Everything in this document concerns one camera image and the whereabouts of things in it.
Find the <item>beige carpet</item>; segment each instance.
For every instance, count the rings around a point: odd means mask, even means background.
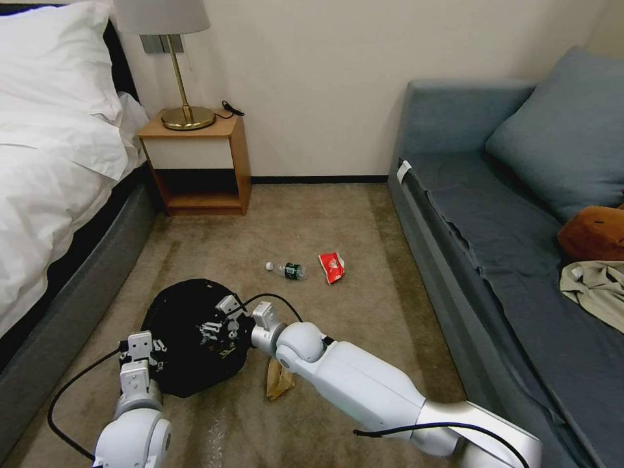
[[[317,255],[338,250],[346,274],[328,286]],[[264,270],[267,261],[303,263],[295,282]],[[242,298],[283,295],[304,320],[405,371],[425,396],[464,399],[462,387],[401,232],[385,185],[255,186],[245,217],[160,216],[115,302],[68,376],[138,330],[153,297],[188,278],[223,283]],[[276,303],[284,321],[289,312]],[[407,442],[353,436],[355,422],[305,381],[275,402],[265,398],[268,358],[251,350],[227,382],[181,400],[165,398],[173,424],[167,467],[446,467]],[[85,447],[109,422],[118,368],[107,362],[59,402],[56,420]],[[5,468],[89,466],[56,438],[44,410]]]

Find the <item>sofa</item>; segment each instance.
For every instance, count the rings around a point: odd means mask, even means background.
[[[539,437],[544,467],[621,466],[624,336],[559,291],[565,219],[488,151],[535,87],[412,81],[389,191],[467,398]]]

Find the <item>sofa armrest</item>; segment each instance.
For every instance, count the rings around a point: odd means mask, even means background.
[[[516,79],[409,82],[395,162],[410,153],[482,150],[492,132],[518,110],[534,87]]]

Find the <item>red snack wrapper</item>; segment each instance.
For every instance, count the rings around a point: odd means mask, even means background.
[[[345,261],[338,252],[322,253],[318,256],[323,270],[325,270],[325,278],[327,284],[332,284],[342,278],[345,273]]]

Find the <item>blue cushion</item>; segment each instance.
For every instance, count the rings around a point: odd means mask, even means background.
[[[624,202],[624,62],[573,47],[486,149],[562,221]]]

